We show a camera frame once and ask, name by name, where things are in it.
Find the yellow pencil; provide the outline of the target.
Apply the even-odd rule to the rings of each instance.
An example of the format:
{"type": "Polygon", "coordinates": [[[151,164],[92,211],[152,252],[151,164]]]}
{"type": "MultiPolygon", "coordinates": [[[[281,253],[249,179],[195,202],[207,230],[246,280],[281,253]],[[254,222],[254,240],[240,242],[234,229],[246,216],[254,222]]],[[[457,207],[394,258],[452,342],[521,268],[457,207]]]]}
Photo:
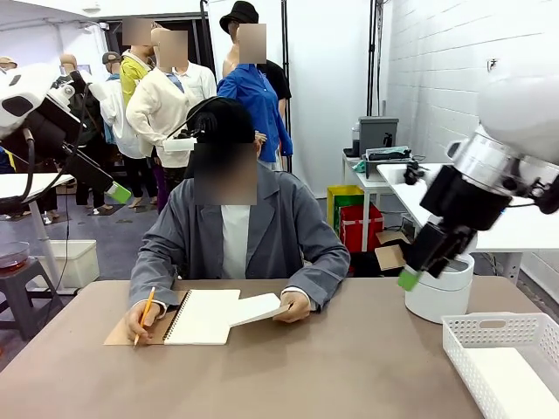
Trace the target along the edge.
{"type": "MultiPolygon", "coordinates": [[[[142,315],[141,315],[140,321],[139,321],[140,327],[141,327],[142,329],[144,328],[145,320],[146,320],[146,317],[147,317],[148,314],[149,314],[150,308],[151,308],[152,303],[153,303],[154,296],[155,296],[155,287],[152,286],[152,288],[151,288],[151,290],[150,290],[150,293],[149,293],[149,296],[148,296],[148,299],[147,299],[147,301],[146,301],[146,305],[145,305],[144,308],[143,308],[143,312],[142,312],[142,315]]],[[[140,334],[137,333],[137,334],[135,335],[135,340],[134,340],[134,344],[133,344],[133,347],[134,347],[134,348],[136,348],[136,346],[137,346],[139,340],[140,340],[140,334]]]]}

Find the grey stool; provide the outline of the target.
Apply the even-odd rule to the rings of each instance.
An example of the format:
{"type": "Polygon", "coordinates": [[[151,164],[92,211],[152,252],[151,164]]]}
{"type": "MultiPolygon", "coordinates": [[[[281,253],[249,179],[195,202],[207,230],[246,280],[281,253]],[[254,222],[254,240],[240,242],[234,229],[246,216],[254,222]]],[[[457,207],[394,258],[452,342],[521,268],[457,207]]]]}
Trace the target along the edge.
{"type": "Polygon", "coordinates": [[[32,340],[64,304],[36,258],[17,269],[0,270],[0,314],[9,311],[12,320],[0,319],[0,330],[18,330],[23,340],[32,340]],[[31,291],[27,285],[36,277],[47,284],[45,291],[31,291]]]}

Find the mannequin in black t-shirt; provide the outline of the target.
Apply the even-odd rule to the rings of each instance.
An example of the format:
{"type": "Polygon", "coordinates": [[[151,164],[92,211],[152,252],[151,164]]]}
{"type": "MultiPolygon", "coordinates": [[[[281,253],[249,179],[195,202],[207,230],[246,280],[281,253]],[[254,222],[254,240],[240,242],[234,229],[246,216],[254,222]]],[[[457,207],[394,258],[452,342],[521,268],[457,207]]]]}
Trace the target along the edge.
{"type": "MultiPolygon", "coordinates": [[[[286,108],[288,101],[292,98],[289,89],[287,77],[283,68],[271,60],[267,60],[264,64],[257,64],[258,69],[266,76],[273,90],[276,92],[278,98],[279,115],[283,121],[284,128],[287,128],[286,122],[286,108]]],[[[292,157],[283,156],[281,154],[282,144],[279,143],[279,148],[276,152],[276,165],[281,164],[284,171],[292,172],[292,157]]]]}

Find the yellow shopping bag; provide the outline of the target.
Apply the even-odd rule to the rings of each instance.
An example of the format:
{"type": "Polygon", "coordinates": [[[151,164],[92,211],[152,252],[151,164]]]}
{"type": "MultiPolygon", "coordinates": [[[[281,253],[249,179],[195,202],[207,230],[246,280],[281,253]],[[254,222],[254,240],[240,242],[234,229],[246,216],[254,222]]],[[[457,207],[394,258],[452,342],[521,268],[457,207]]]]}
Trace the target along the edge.
{"type": "Polygon", "coordinates": [[[355,185],[334,185],[329,186],[327,189],[327,220],[328,224],[334,229],[333,223],[333,205],[335,195],[360,195],[363,191],[355,185]]]}

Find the person's left forearm grey sleeve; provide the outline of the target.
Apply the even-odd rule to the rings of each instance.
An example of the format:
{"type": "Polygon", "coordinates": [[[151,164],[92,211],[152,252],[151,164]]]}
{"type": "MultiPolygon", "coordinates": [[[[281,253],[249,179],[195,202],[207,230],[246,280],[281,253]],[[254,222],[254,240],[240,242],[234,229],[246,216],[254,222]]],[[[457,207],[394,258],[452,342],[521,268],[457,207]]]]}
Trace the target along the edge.
{"type": "Polygon", "coordinates": [[[303,266],[288,280],[281,297],[293,293],[308,303],[310,312],[320,312],[335,295],[349,272],[350,255],[343,245],[316,253],[303,253],[303,266]]]}

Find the white paper sheet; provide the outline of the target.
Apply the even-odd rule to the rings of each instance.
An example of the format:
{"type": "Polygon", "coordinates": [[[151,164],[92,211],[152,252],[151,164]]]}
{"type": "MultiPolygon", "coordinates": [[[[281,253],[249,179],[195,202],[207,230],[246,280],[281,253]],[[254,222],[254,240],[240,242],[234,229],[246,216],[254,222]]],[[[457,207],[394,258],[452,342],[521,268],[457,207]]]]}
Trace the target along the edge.
{"type": "Polygon", "coordinates": [[[512,347],[468,348],[472,394],[485,419],[559,419],[559,399],[512,347]]]}
{"type": "Polygon", "coordinates": [[[290,305],[283,305],[280,298],[274,293],[239,299],[231,309],[230,327],[270,319],[288,311],[289,308],[290,305]]]}

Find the grey box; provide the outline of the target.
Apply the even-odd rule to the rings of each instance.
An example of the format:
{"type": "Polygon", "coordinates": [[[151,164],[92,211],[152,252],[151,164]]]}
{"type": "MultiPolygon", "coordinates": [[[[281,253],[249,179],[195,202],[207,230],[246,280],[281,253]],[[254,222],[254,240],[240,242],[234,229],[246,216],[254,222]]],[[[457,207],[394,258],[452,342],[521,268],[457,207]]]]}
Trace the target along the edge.
{"type": "Polygon", "coordinates": [[[396,145],[398,118],[387,116],[364,116],[359,118],[359,153],[367,149],[390,148],[396,145]]]}

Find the spiral notebook with kraft cover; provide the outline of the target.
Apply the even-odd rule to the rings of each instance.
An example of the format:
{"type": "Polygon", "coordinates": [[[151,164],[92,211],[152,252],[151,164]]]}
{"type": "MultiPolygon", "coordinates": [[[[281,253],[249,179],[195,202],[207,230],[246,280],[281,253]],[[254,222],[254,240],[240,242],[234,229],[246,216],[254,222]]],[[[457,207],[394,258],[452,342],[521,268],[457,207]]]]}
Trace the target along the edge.
{"type": "Polygon", "coordinates": [[[157,320],[149,333],[152,345],[214,345],[227,342],[228,317],[240,290],[178,291],[181,304],[157,320]]]}

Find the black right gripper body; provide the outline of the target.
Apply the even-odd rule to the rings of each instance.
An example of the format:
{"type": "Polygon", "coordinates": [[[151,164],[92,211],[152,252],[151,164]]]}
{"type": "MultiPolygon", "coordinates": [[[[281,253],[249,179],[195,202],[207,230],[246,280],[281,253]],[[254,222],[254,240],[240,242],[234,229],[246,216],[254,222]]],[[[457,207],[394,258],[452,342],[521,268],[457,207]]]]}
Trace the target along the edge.
{"type": "Polygon", "coordinates": [[[490,230],[510,203],[510,196],[482,189],[464,180],[454,166],[443,165],[420,206],[451,226],[490,230]]]}

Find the person in grey jacket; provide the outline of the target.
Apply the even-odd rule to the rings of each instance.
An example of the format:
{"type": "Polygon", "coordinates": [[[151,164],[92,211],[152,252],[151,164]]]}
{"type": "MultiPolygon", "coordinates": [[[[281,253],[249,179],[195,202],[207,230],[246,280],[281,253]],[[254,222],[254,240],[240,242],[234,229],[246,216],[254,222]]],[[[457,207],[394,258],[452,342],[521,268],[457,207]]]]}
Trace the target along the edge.
{"type": "MultiPolygon", "coordinates": [[[[336,245],[343,244],[307,186],[287,172],[259,167],[257,203],[248,218],[245,276],[284,278],[288,283],[302,268],[304,252],[313,254],[336,245]]],[[[197,205],[193,180],[184,180],[145,233],[138,261],[183,268],[187,279],[223,279],[220,206],[197,205]]]]}

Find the mannequin in blue shirt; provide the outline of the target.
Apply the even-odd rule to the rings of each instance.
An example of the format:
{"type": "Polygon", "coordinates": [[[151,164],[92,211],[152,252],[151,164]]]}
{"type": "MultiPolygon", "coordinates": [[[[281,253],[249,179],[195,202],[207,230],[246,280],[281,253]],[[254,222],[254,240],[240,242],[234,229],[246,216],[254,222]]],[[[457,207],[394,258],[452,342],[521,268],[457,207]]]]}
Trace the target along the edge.
{"type": "Polygon", "coordinates": [[[229,20],[225,26],[232,47],[224,59],[217,95],[235,99],[245,107],[261,143],[259,160],[273,171],[282,171],[284,150],[286,155],[293,152],[293,143],[280,114],[277,93],[266,75],[256,64],[239,63],[238,27],[235,20],[229,20]]]}

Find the black stand pole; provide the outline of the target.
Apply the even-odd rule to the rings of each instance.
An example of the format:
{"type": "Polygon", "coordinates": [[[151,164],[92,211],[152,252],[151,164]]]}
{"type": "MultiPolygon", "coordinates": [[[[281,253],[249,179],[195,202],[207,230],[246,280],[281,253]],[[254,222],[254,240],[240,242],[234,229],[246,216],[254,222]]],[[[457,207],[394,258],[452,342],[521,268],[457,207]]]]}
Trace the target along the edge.
{"type": "MultiPolygon", "coordinates": [[[[282,29],[282,59],[283,70],[286,76],[287,84],[290,87],[290,63],[289,63],[289,39],[288,39],[288,20],[287,20],[287,0],[280,0],[281,11],[281,29],[282,29]]],[[[291,99],[286,99],[286,130],[291,135],[291,99]]],[[[293,172],[293,157],[289,155],[286,158],[287,172],[293,172]]]]}
{"type": "Polygon", "coordinates": [[[381,115],[380,76],[383,44],[383,8],[387,0],[369,1],[369,51],[366,113],[381,115]]]}
{"type": "Polygon", "coordinates": [[[205,6],[207,4],[208,4],[208,0],[199,0],[200,19],[202,22],[202,32],[203,32],[203,45],[204,45],[204,52],[208,61],[208,67],[210,68],[213,74],[214,82],[217,83],[215,60],[213,57],[212,42],[210,36],[209,18],[207,12],[205,11],[205,6]]]}

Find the mannequin in dark green jacket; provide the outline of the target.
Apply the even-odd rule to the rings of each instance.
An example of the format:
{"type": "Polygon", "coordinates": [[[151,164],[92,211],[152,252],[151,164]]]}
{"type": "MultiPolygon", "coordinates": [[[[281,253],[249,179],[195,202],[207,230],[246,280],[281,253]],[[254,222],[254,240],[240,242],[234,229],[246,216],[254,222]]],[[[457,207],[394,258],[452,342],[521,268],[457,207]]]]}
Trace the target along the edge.
{"type": "MultiPolygon", "coordinates": [[[[102,133],[103,120],[100,114],[100,104],[91,94],[88,94],[86,100],[82,93],[74,94],[70,98],[71,113],[77,118],[81,118],[82,105],[86,105],[84,113],[84,123],[86,127],[82,130],[79,138],[79,149],[93,161],[103,168],[104,157],[106,151],[106,141],[102,133]]],[[[112,209],[111,205],[105,204],[105,196],[103,193],[93,191],[93,204],[88,204],[89,188],[79,182],[76,191],[76,203],[92,209],[94,215],[107,213],[112,209]]]]}

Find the person's right hand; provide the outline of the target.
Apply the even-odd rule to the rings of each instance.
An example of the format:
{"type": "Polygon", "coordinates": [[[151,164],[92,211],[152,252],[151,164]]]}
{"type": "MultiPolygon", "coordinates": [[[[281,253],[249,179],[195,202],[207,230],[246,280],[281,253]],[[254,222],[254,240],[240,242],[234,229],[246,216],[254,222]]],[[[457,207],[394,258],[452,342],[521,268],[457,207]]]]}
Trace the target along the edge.
{"type": "Polygon", "coordinates": [[[166,306],[158,302],[152,302],[148,312],[144,313],[147,305],[147,300],[139,301],[124,317],[128,339],[134,342],[135,338],[138,338],[138,344],[151,343],[153,334],[150,327],[166,313],[166,306]]]}

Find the red shopping bag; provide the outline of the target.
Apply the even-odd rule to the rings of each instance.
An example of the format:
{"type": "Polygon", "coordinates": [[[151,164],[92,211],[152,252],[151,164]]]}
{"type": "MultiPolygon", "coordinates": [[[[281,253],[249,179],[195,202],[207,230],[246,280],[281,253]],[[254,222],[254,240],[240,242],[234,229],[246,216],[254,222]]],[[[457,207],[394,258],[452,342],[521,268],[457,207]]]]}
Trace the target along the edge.
{"type": "MultiPolygon", "coordinates": [[[[383,231],[383,214],[374,206],[369,207],[366,251],[372,252],[380,246],[376,234],[383,231]]],[[[362,252],[363,205],[340,207],[340,239],[349,253],[362,252]]]]}

